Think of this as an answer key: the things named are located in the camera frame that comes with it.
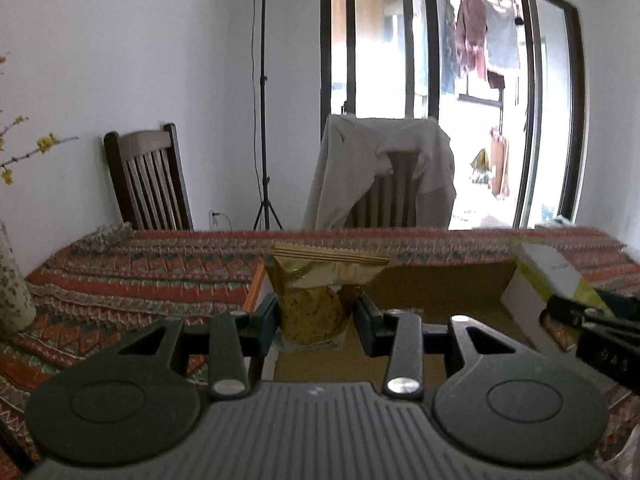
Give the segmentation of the yellow chips snack bag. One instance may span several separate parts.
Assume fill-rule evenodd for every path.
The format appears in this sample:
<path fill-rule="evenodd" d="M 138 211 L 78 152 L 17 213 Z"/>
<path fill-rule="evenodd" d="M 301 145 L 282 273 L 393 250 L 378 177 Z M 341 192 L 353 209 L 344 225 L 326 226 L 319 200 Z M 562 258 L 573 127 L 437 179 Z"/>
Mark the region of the yellow chips snack bag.
<path fill-rule="evenodd" d="M 276 346 L 297 353 L 341 347 L 352 307 L 390 257 L 293 243 L 272 246 L 267 273 L 278 296 Z"/>

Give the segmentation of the white yellow snack box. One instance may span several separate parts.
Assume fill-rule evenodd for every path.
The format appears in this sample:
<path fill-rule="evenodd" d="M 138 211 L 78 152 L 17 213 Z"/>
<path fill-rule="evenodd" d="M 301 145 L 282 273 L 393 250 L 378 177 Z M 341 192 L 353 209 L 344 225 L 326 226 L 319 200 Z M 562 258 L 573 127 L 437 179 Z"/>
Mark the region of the white yellow snack box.
<path fill-rule="evenodd" d="M 515 242 L 510 245 L 510 253 L 516 268 L 501 302 L 541 353 L 553 356 L 570 351 L 570 343 L 563 336 L 556 338 L 549 333 L 542 322 L 542 311 L 553 295 L 585 304 L 612 318 L 613 312 L 596 290 L 553 247 Z"/>

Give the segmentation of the cardboard box orange outside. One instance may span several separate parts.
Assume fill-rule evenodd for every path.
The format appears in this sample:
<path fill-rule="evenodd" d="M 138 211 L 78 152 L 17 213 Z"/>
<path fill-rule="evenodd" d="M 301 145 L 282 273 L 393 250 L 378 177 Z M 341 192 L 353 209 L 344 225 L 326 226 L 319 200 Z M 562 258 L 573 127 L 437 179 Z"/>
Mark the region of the cardboard box orange outside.
<path fill-rule="evenodd" d="M 400 309 L 427 323 L 445 324 L 469 315 L 546 356 L 568 359 L 540 325 L 542 304 L 512 261 L 458 266 L 389 266 L 366 289 L 381 310 Z M 368 358 L 351 327 L 340 348 L 299 353 L 269 350 L 265 380 L 281 382 L 370 382 L 382 386 L 388 359 Z"/>

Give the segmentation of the patterned red tablecloth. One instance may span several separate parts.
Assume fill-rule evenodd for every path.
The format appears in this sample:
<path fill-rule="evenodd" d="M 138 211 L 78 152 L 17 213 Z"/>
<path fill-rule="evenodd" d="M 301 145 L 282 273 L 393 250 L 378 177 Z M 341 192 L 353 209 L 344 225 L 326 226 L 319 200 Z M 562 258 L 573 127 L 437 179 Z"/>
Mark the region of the patterned red tablecloth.
<path fill-rule="evenodd" d="M 510 245 L 555 248 L 594 287 L 633 297 L 639 267 L 619 240 L 593 228 L 437 231 L 427 229 L 320 232 L 140 232 L 106 252 L 80 241 L 32 272 L 27 285 L 37 308 L 29 328 L 1 344 L 1 419 L 27 451 L 34 449 L 24 409 L 36 387 L 122 336 L 167 315 L 200 324 L 244 308 L 257 295 L 255 278 L 277 242 L 358 249 L 389 255 L 391 266 L 458 266 L 512 261 Z M 161 479 L 481 479 L 483 468 L 437 452 L 428 431 L 407 413 L 386 414 L 376 434 L 363 388 L 333 402 L 291 401 L 293 417 L 264 420 L 268 437 L 246 415 L 226 417 L 183 457 L 157 469 Z"/>

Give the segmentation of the floral ceramic vase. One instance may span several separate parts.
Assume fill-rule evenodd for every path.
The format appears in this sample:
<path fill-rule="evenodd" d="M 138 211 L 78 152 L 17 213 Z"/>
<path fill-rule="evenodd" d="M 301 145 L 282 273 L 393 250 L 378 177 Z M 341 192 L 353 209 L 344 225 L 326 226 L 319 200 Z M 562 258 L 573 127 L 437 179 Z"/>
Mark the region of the floral ceramic vase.
<path fill-rule="evenodd" d="M 1 223 L 0 280 L 1 333 L 11 335 L 32 324 L 37 309 L 15 260 L 4 223 Z"/>

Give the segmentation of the folded floral cloth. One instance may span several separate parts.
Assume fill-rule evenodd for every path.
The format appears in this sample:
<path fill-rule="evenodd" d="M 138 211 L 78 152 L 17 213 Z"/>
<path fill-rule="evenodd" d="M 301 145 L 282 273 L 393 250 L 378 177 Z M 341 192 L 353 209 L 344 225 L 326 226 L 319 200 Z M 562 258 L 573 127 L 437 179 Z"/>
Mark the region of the folded floral cloth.
<path fill-rule="evenodd" d="M 92 252 L 106 252 L 114 245 L 126 242 L 134 235 L 134 228 L 130 222 L 106 224 L 100 226 L 93 233 L 83 237 L 80 244 Z"/>

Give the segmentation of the chair with grey jacket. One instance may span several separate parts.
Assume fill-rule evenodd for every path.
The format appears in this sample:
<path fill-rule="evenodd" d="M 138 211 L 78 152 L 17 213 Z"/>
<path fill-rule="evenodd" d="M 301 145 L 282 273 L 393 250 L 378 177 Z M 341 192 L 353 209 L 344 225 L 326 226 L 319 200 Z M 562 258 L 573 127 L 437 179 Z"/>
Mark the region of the chair with grey jacket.
<path fill-rule="evenodd" d="M 347 229 L 412 228 L 416 226 L 419 183 L 413 177 L 418 154 L 390 153 L 393 171 L 375 177 L 369 191 L 352 207 Z"/>

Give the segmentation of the dark wooden chair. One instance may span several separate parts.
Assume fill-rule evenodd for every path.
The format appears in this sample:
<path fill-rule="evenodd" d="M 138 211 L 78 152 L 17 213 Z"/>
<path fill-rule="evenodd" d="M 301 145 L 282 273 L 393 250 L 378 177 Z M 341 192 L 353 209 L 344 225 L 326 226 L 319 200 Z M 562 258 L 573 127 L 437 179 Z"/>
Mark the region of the dark wooden chair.
<path fill-rule="evenodd" d="M 191 231 L 177 128 L 107 133 L 103 147 L 122 220 L 138 231 Z"/>

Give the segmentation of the yellow flower branches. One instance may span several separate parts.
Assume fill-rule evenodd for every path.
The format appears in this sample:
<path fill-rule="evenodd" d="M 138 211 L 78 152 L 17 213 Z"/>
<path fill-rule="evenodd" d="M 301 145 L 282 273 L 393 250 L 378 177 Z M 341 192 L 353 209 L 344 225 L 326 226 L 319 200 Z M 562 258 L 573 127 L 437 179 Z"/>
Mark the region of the yellow flower branches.
<path fill-rule="evenodd" d="M 78 136 L 59 136 L 54 132 L 48 132 L 40 136 L 30 136 L 24 146 L 11 151 L 13 139 L 28 126 L 29 117 L 17 114 L 5 118 L 5 114 L 4 110 L 1 110 L 1 183 L 5 186 L 14 185 L 15 168 L 22 162 L 47 155 L 60 146 L 79 140 Z"/>

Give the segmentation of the grey hanging shirt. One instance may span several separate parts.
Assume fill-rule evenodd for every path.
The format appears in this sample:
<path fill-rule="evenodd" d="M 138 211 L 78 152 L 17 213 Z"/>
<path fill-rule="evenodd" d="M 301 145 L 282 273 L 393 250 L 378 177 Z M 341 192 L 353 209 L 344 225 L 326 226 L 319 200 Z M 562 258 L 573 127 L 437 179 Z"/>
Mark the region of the grey hanging shirt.
<path fill-rule="evenodd" d="M 486 9 L 486 48 L 488 62 L 502 70 L 516 70 L 520 67 L 518 53 L 518 30 L 512 9 L 496 8 L 484 1 Z"/>

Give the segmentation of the dark red hanging shirt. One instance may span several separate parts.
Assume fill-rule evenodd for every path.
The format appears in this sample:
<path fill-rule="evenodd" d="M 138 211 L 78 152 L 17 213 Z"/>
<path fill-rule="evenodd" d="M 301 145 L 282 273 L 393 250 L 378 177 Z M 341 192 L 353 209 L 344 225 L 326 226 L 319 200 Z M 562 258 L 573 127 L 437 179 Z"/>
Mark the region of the dark red hanging shirt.
<path fill-rule="evenodd" d="M 487 77 L 485 40 L 488 32 L 486 8 L 483 0 L 460 0 L 454 44 L 460 70 L 477 72 Z"/>

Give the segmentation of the tripod lamp stand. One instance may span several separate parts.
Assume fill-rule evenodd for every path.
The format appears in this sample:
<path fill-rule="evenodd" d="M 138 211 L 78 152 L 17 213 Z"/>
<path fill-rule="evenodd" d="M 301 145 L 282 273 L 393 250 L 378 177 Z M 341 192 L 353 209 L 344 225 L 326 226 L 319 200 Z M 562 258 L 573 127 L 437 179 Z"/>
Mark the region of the tripod lamp stand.
<path fill-rule="evenodd" d="M 266 74 L 266 36 L 267 36 L 267 0 L 260 0 L 259 7 L 259 82 L 258 82 L 258 113 L 259 113 L 259 149 L 260 149 L 260 187 L 262 198 L 257 211 L 254 229 L 259 223 L 266 231 L 271 230 L 271 223 L 276 222 L 276 227 L 283 229 L 273 204 L 270 200 L 270 175 L 268 171 L 267 154 L 267 114 L 266 114 L 266 90 L 268 77 Z"/>

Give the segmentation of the wall power outlet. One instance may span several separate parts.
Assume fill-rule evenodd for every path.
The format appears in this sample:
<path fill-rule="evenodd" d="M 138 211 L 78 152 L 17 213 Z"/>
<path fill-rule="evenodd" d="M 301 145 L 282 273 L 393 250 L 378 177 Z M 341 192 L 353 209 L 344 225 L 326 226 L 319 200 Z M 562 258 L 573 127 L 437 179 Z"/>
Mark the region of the wall power outlet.
<path fill-rule="evenodd" d="M 209 220 L 209 227 L 213 230 L 216 229 L 216 227 L 218 226 L 218 217 L 220 216 L 220 213 L 217 211 L 209 211 L 209 215 L 208 215 L 208 220 Z"/>

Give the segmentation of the black sliding door frame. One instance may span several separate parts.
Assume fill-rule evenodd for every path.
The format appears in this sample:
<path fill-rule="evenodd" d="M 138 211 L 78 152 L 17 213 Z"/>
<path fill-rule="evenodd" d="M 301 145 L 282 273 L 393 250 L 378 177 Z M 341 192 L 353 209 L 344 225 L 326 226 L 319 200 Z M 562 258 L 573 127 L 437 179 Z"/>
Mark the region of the black sliding door frame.
<path fill-rule="evenodd" d="M 483 0 L 512 9 L 520 67 L 460 70 L 460 0 L 320 0 L 321 141 L 331 115 L 437 120 L 454 153 L 446 229 L 533 228 L 574 212 L 585 76 L 564 0 Z"/>

